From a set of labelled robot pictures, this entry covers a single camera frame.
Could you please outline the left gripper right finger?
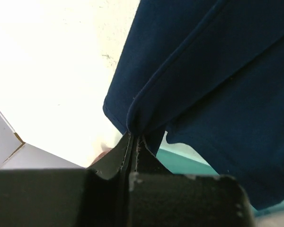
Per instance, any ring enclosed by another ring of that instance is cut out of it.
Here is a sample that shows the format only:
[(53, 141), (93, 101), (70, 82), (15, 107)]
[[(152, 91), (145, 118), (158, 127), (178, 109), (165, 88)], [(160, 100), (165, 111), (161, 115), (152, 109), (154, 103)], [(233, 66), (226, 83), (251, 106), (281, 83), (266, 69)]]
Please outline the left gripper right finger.
[(249, 199), (232, 176), (173, 174), (142, 138), (133, 139), (131, 152), (128, 226), (254, 226)]

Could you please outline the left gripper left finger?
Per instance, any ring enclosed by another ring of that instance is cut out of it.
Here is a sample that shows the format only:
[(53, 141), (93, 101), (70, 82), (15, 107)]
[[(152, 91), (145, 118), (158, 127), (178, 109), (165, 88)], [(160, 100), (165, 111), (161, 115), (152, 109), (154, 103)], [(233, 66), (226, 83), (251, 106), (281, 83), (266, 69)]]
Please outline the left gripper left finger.
[(133, 138), (90, 167), (0, 170), (0, 227), (127, 227)]

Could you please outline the navy blue t-shirt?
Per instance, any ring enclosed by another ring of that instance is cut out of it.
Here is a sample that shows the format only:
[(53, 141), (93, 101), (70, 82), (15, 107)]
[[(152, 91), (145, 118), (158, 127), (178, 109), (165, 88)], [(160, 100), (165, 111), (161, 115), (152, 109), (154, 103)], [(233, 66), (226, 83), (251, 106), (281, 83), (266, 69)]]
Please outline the navy blue t-shirt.
[(103, 111), (153, 153), (191, 146), (257, 210), (284, 201), (284, 0), (142, 0)]

